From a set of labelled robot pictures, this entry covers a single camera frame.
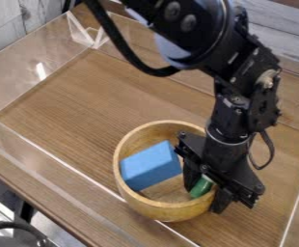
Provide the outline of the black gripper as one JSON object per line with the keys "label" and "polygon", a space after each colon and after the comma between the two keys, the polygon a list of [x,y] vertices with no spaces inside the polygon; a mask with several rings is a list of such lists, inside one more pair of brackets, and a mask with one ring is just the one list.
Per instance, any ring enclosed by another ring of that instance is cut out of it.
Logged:
{"label": "black gripper", "polygon": [[266,186],[250,168],[248,144],[251,138],[224,142],[208,132],[206,135],[180,131],[175,152],[183,158],[184,188],[191,191],[202,176],[218,185],[210,211],[220,214],[231,202],[254,208]]}

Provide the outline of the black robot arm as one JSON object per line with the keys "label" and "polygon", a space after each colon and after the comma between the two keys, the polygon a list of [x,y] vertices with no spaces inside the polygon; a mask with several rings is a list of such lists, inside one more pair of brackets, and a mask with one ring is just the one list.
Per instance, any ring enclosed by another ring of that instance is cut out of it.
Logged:
{"label": "black robot arm", "polygon": [[184,187],[200,177],[218,186],[210,210],[230,203],[254,207],[266,186],[266,168],[251,155],[260,136],[275,148],[267,128],[278,123],[281,60],[248,32],[246,9],[234,0],[122,0],[130,15],[154,32],[159,51],[178,69],[214,78],[215,104],[203,135],[182,131],[175,152],[183,157]]}

